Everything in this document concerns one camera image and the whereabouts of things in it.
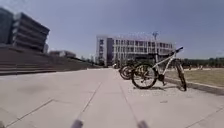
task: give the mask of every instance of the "black bicycle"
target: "black bicycle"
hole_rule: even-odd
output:
[[[120,76],[124,80],[130,80],[131,79],[131,71],[135,68],[136,65],[142,63],[143,61],[147,60],[148,57],[144,56],[137,56],[134,57],[134,59],[128,60],[127,63],[118,70],[120,73]]]

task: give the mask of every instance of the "blue sky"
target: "blue sky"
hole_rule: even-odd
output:
[[[95,55],[96,35],[152,33],[183,46],[180,57],[224,56],[223,0],[0,0],[50,28],[50,49]]]

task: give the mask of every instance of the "lawn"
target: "lawn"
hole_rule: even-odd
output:
[[[189,82],[224,87],[224,69],[185,71],[184,75]],[[166,77],[178,79],[176,71],[168,71]]]

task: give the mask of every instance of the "white building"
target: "white building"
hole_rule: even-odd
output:
[[[125,61],[139,55],[159,53],[166,55],[175,49],[173,43],[159,42],[144,38],[97,36],[96,58],[106,65],[112,65],[115,60]]]

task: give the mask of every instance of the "pavement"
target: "pavement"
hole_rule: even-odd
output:
[[[223,128],[224,96],[157,82],[134,89],[114,69],[0,77],[0,120],[7,128]]]

